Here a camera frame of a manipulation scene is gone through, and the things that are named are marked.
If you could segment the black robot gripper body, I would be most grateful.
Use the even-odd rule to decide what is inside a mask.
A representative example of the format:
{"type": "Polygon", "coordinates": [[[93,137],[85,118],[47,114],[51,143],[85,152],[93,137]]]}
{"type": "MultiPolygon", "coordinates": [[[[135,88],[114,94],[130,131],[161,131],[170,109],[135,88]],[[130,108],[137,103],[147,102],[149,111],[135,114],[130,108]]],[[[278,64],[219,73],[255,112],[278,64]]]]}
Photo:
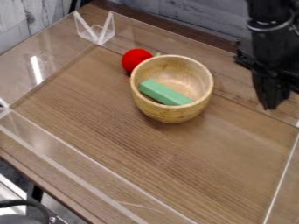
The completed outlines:
{"type": "Polygon", "coordinates": [[[235,61],[246,68],[281,75],[299,94],[299,27],[293,23],[249,23],[251,39],[238,44],[235,61]]]}

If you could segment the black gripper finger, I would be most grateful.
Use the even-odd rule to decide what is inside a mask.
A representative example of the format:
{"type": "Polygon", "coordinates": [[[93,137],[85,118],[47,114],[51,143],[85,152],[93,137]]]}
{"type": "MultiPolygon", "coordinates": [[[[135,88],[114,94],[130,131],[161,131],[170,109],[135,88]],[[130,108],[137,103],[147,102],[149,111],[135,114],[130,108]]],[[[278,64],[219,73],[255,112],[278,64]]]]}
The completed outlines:
{"type": "Polygon", "coordinates": [[[281,75],[273,76],[270,73],[253,71],[253,82],[257,90],[257,98],[263,105],[265,110],[274,110],[283,100],[290,96],[290,87],[287,81],[281,75]]]}

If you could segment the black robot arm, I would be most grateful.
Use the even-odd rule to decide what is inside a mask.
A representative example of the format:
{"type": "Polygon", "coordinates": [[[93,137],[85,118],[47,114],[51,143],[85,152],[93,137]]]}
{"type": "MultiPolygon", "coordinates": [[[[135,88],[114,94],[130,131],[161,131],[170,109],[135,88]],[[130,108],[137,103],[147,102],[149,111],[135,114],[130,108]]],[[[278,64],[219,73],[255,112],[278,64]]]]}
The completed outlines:
{"type": "Polygon", "coordinates": [[[247,0],[251,39],[238,42],[235,62],[253,73],[265,110],[299,94],[299,0],[247,0]]]}

